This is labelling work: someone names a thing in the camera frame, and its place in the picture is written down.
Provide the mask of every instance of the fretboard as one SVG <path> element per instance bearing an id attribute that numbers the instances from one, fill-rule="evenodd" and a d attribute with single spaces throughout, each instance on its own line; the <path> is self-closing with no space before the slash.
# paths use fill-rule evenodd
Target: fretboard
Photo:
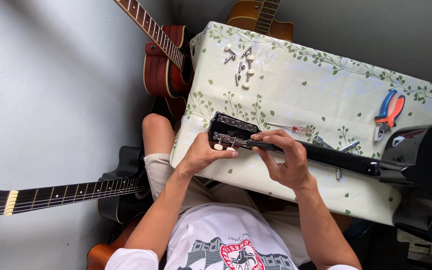
<path id="1" fill-rule="evenodd" d="M 13 213 L 146 191 L 147 181 L 136 177 L 110 181 L 60 185 L 18 191 Z"/>
<path id="2" fill-rule="evenodd" d="M 268 35 L 269 28 L 273 23 L 276 11 L 278 10 L 280 0 L 264 0 L 261 11 L 259 12 L 258 21 L 254 27 L 256 33 Z"/>
<path id="3" fill-rule="evenodd" d="M 146 10 L 136 0 L 114 0 L 131 19 L 153 40 L 153 42 L 171 59 L 179 70 L 183 70 L 183 54 Z"/>

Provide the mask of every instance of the black acoustic guitar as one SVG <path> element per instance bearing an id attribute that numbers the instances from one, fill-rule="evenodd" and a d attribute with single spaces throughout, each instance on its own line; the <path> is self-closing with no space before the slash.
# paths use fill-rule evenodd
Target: black acoustic guitar
<path id="1" fill-rule="evenodd" d="M 142 155 L 141 148 L 122 146 L 117 169 L 103 174 L 97 182 L 0 190 L 0 215 L 97 199 L 99 214 L 119 223 L 128 222 L 153 203 Z"/>
<path id="2" fill-rule="evenodd" d="M 250 139 L 257 125 L 217 112 L 209 124 L 209 139 L 251 149 L 257 146 L 284 154 L 274 144 Z M 402 200 L 394 225 L 432 242 L 432 124 L 405 127 L 386 143 L 381 160 L 300 141 L 309 161 L 394 184 Z"/>

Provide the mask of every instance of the leaf pattern tablecloth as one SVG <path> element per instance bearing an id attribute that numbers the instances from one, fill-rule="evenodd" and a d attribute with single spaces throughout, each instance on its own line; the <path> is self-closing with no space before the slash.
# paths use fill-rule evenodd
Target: leaf pattern tablecloth
<path id="1" fill-rule="evenodd" d="M 228 43 L 238 57 L 224 64 L 230 55 L 224 51 Z M 241 55 L 250 45 L 255 74 L 246 90 L 242 83 L 248 68 L 241 72 L 239 86 L 235 74 L 240 61 L 247 65 Z M 378 159 L 391 132 L 432 123 L 432 83 L 414 77 L 212 21 L 190 46 L 195 75 L 171 153 L 173 167 L 196 135 L 207 130 L 216 111 L 257 124 L 261 130 L 277 128 L 267 123 L 309 127 L 312 134 L 287 132 L 308 142 L 319 135 L 334 148 L 357 139 L 360 144 L 353 153 Z M 374 117 L 392 89 L 406 96 L 405 107 L 396 120 L 397 127 L 374 142 Z M 277 162 L 284 160 L 278 153 L 273 156 Z M 338 181 L 334 168 L 311 162 L 309 171 L 330 211 L 393 224 L 391 218 L 401 200 L 397 189 L 346 171 Z M 269 178 L 261 158 L 251 150 L 240 149 L 236 159 L 217 160 L 199 175 L 297 201 L 291 189 Z"/>

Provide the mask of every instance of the guitar headstock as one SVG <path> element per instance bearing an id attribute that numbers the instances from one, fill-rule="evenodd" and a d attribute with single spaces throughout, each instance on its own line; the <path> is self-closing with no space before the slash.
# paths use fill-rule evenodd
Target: guitar headstock
<path id="1" fill-rule="evenodd" d="M 239 120 L 227 114 L 217 111 L 213 119 L 209 121 L 209 140 L 212 142 L 232 143 L 232 139 L 250 139 L 251 135 L 261 132 L 257 125 Z"/>

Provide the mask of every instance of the white t-shirt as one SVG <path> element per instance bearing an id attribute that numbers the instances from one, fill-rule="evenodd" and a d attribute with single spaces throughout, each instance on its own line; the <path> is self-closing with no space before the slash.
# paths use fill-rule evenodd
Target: white t-shirt
<path id="1" fill-rule="evenodd" d="M 151 250 L 118 249 L 106 270 L 158 270 Z M 167 270 L 297 270 L 290 251 L 262 215 L 236 204 L 192 207 L 176 222 L 167 247 Z M 333 266 L 330 270 L 356 270 Z"/>

